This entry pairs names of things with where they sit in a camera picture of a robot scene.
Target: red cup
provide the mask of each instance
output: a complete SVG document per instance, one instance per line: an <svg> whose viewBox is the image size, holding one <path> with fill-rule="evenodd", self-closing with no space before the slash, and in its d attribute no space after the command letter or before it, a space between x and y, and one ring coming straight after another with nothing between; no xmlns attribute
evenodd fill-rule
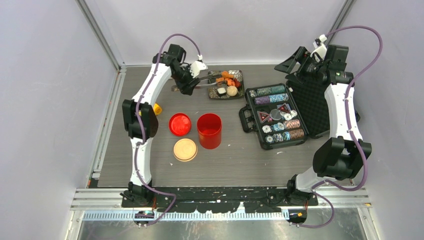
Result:
<svg viewBox="0 0 424 240"><path fill-rule="evenodd" d="M199 142L205 149L215 149L221 144L221 118L213 113L206 113L197 120Z"/></svg>

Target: red lid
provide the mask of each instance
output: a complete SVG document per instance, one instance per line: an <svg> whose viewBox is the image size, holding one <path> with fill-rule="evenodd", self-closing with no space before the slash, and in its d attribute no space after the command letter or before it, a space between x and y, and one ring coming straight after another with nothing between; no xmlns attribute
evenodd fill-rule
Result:
<svg viewBox="0 0 424 240"><path fill-rule="evenodd" d="M169 120L169 130L175 136L184 136L190 132L190 129L192 129L192 122L184 113L177 113Z"/></svg>

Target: white wall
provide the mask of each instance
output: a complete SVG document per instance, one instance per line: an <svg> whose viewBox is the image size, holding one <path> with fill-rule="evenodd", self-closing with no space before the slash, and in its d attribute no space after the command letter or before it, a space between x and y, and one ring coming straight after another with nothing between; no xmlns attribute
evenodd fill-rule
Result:
<svg viewBox="0 0 424 240"><path fill-rule="evenodd" d="M173 33L191 37L207 63L277 63L332 26L343 0L87 0L125 64L151 64ZM180 37L194 59L196 49Z"/></svg>
<svg viewBox="0 0 424 240"><path fill-rule="evenodd" d="M366 188L383 239L422 239L424 225L423 1L356 1L343 26L366 25L383 38L380 59L358 79L359 128L372 144ZM338 33L350 47L347 70L358 73L378 40L365 30Z"/></svg>
<svg viewBox="0 0 424 240"><path fill-rule="evenodd" d="M74 0L0 4L1 239L59 240L115 69Z"/></svg>

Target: orange toy food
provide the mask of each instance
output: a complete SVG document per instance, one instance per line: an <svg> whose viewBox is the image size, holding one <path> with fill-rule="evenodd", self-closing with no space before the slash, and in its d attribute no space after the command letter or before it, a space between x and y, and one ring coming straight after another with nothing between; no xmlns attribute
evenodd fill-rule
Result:
<svg viewBox="0 0 424 240"><path fill-rule="evenodd" d="M236 86L236 83L231 78L226 78L225 80L228 86Z"/></svg>
<svg viewBox="0 0 424 240"><path fill-rule="evenodd" d="M230 74L228 71L223 71L221 73L221 75L222 75L223 78L226 78L226 79L233 79L234 78L234 75Z"/></svg>
<svg viewBox="0 0 424 240"><path fill-rule="evenodd" d="M222 82L222 81L225 81L225 78L220 77L220 78L217 78L217 79L216 79L216 82L217 82L217 83Z"/></svg>

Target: food tray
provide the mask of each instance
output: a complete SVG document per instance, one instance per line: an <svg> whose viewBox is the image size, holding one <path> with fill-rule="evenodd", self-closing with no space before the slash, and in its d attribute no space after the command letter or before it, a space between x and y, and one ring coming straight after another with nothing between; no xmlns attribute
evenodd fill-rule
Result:
<svg viewBox="0 0 424 240"><path fill-rule="evenodd" d="M215 76L215 75L219 75L220 73L222 73L222 71L209 71L207 73L208 76ZM207 88L207 93L209 95L209 98L211 99L239 99L242 98L245 95L245 81L243 79L243 73L240 70L228 70L227 71L229 74L234 75L234 78L236 78L240 83L241 83L241 87L237 88L237 94L235 96L229 96L228 94L225 94L223 96L218 96L217 94L217 89L218 88L222 88L222 87L227 87L227 85L225 83L223 84L219 84L219 85L214 85L214 86L210 86ZM211 77L208 80L208 84L213 84L215 83L217 80L217 77Z"/></svg>

